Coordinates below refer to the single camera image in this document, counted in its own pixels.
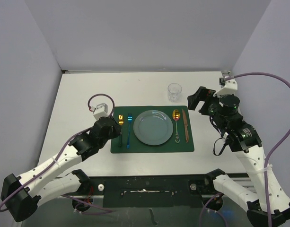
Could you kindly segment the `clear drinking glass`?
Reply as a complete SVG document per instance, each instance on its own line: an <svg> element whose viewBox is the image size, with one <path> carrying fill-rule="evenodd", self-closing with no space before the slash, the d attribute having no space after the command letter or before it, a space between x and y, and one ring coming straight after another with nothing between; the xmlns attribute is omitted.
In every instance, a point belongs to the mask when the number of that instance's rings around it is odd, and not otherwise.
<svg viewBox="0 0 290 227"><path fill-rule="evenodd" d="M181 92L182 92L182 87L181 85L177 83L171 83L167 87L168 91L168 99L171 102L175 102L179 99Z"/></svg>

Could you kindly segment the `iridescent gold spoon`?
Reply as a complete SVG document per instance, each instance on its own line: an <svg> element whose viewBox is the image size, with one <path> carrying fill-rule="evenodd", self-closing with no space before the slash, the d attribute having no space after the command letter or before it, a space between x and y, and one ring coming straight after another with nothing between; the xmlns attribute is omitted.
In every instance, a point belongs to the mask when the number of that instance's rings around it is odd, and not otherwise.
<svg viewBox="0 0 290 227"><path fill-rule="evenodd" d="M179 133L178 133L178 121L180 119L180 112L178 109L175 109L172 113L172 118L175 121L176 124L176 134L175 134L175 142L179 143L180 142L180 138L179 138Z"/></svg>

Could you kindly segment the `rose gold knife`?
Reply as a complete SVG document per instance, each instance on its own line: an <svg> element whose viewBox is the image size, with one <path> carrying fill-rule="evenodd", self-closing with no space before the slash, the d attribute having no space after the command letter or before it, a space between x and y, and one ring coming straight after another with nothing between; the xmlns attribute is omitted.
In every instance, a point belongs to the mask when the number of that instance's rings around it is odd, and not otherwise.
<svg viewBox="0 0 290 227"><path fill-rule="evenodd" d="M188 122L187 122L187 116L184 109L182 109L182 116L183 116L184 128L185 128L185 141L186 143L188 143L189 142Z"/></svg>

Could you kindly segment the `gold fork with green handle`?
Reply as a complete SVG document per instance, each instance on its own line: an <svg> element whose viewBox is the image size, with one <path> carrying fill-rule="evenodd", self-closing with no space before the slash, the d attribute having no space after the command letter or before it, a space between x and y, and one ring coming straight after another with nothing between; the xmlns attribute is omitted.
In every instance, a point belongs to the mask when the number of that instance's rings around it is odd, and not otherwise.
<svg viewBox="0 0 290 227"><path fill-rule="evenodd" d="M122 146L122 137L123 137L123 124L124 124L123 115L118 116L118 123L121 126L121 135L118 138L118 147L121 147Z"/></svg>

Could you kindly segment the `blue metal fork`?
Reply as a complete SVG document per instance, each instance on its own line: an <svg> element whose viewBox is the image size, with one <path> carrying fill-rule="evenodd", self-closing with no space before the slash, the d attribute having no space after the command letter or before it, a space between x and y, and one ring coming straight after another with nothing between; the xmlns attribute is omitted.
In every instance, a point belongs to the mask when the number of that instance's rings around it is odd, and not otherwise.
<svg viewBox="0 0 290 227"><path fill-rule="evenodd" d="M130 147L130 133L131 133L131 123L132 123L132 114L131 113L128 113L127 121L128 121L128 135L127 135L126 148L128 149Z"/></svg>

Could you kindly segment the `dark green placemat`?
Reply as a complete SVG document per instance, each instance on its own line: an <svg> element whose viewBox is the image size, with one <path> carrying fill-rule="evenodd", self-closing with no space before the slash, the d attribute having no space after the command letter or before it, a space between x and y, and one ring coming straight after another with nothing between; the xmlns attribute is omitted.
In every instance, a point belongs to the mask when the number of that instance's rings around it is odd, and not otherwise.
<svg viewBox="0 0 290 227"><path fill-rule="evenodd" d="M189 142L185 141L185 128L183 117L180 116L178 121L178 133L180 142L175 142L175 134L176 134L176 124L172 118L172 113L175 109L178 109L179 112L182 112L184 109L187 122L188 122L188 132L189 132ZM171 138L164 144L159 146L150 146L140 142L133 132L133 124L136 117L147 110L159 110L166 113L173 123L173 134ZM130 133L130 147L126 148L127 143L127 135L128 135L128 121L127 116L128 113L132 114L132 123L131 123L131 133ZM194 144L192 138L192 129L191 123L189 119L189 113L187 106L185 105L177 105L177 106L117 106L114 109L114 118L118 120L118 116L124 116L124 124L123 124L123 137L122 137L122 146L118 147L118 139L111 140L111 153L113 154L131 154L131 153L185 153L185 152L194 152Z"/></svg>

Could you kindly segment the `teal ceramic plate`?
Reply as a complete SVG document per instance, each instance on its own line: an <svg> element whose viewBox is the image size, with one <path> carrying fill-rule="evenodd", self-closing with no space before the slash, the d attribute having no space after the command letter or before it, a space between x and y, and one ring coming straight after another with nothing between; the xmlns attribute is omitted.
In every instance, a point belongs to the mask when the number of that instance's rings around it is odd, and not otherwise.
<svg viewBox="0 0 290 227"><path fill-rule="evenodd" d="M150 146L166 143L173 134L173 123L169 116L159 110L147 110L140 113L133 124L136 138Z"/></svg>

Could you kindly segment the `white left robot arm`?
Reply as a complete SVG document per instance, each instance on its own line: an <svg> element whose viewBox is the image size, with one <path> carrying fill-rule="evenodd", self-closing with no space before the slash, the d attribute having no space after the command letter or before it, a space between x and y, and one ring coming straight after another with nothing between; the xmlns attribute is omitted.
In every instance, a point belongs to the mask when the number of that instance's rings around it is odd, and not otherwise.
<svg viewBox="0 0 290 227"><path fill-rule="evenodd" d="M120 135L121 126L112 116L101 117L92 127L72 135L56 155L42 164L19 176L8 175L3 180L0 212L8 211L16 222L29 218L44 199L41 189Z"/></svg>

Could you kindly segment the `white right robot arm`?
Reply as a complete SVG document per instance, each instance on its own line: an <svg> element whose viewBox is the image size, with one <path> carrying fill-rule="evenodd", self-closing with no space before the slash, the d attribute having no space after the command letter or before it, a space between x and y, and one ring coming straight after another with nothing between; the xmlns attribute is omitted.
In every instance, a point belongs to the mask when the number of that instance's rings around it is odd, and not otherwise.
<svg viewBox="0 0 290 227"><path fill-rule="evenodd" d="M188 109L195 110L198 103L204 104L199 113L206 115L214 128L239 159L248 174L255 192L232 180L224 171L216 169L206 175L204 188L209 193L216 191L226 195L239 205L254 227L278 227L290 219L290 198L277 181L271 165L264 166L266 156L262 141L255 128L244 121L238 112L240 100L234 94L216 96L215 90L199 87L188 96Z"/></svg>

